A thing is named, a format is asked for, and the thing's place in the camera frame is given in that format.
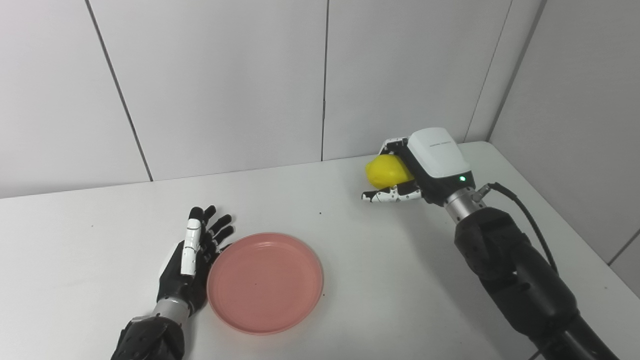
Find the white table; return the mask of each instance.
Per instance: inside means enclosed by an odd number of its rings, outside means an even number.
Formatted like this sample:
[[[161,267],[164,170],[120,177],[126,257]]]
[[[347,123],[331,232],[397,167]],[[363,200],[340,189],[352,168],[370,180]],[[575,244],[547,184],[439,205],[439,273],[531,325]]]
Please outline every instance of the white table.
[[[492,145],[461,149],[478,184],[520,196],[584,318],[621,359],[637,358],[640,300]],[[360,200],[371,158],[0,200],[0,358],[108,359],[120,329],[153,308],[190,208],[216,204],[236,217],[232,241],[274,231],[310,245],[324,291],[307,319],[271,336],[241,334],[207,306],[186,327],[189,359],[528,359],[534,347],[468,269],[444,209]],[[485,201],[537,243],[514,204]]]

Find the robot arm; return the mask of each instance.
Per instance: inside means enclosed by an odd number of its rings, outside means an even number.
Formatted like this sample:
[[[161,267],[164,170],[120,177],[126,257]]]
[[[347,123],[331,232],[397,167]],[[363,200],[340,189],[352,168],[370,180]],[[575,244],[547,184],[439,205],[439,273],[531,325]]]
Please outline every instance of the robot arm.
[[[531,245],[511,216],[487,206],[491,187],[476,191],[458,146],[442,128],[390,139],[381,154],[398,156],[414,180],[364,192],[371,202],[420,195],[444,207],[456,223],[454,244],[511,326],[526,335],[547,360],[617,360],[582,319],[573,293]]]
[[[191,209],[185,240],[176,246],[160,276],[156,307],[151,315],[127,324],[111,360],[182,359],[182,324],[204,306],[207,276],[221,252],[218,244],[234,232],[229,214],[202,231],[215,213],[213,205],[205,211]]]

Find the yellow fruit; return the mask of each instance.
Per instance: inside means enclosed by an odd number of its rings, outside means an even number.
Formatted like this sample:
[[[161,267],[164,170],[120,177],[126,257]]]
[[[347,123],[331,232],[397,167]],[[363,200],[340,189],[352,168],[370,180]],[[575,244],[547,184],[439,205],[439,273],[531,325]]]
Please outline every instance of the yellow fruit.
[[[406,166],[396,155],[378,155],[365,166],[367,179],[377,189],[413,180]]]

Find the silver connector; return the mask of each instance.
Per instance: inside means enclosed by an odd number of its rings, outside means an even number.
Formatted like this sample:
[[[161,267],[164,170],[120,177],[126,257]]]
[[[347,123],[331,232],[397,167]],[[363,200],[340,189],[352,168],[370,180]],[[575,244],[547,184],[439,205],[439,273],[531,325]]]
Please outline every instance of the silver connector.
[[[182,326],[189,318],[189,306],[183,300],[175,297],[160,299],[151,316],[162,316]]]
[[[477,194],[477,192],[473,188],[463,188],[454,192],[453,195],[445,200],[445,209],[456,224],[467,216],[486,207],[482,201],[482,197],[480,197],[478,201],[474,200],[475,194]]]
[[[491,191],[489,184],[485,184],[478,191],[476,191],[473,195],[471,195],[471,199],[475,202],[481,202],[482,199]]]

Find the white wall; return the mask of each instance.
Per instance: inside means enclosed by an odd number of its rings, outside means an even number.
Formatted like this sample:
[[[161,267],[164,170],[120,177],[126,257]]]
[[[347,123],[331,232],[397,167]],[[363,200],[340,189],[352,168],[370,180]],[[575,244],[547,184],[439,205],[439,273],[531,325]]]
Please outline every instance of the white wall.
[[[446,127],[464,141],[510,4],[332,1],[324,159],[373,154],[385,139],[429,126]],[[519,11],[519,24],[527,27],[527,10]],[[519,33],[516,26],[510,32]],[[507,58],[519,50],[510,45]],[[502,66],[498,72],[508,77],[512,69]],[[475,126],[472,134],[486,137],[490,124]]]
[[[155,179],[319,161],[326,0],[92,0]]]
[[[482,138],[538,2],[90,4],[158,180]],[[82,0],[1,6],[0,197],[147,180]]]
[[[0,197],[148,181],[82,1],[2,1],[0,34]]]
[[[640,229],[639,16],[636,0],[549,1],[491,137],[605,261]],[[612,267],[640,294],[636,243]]]

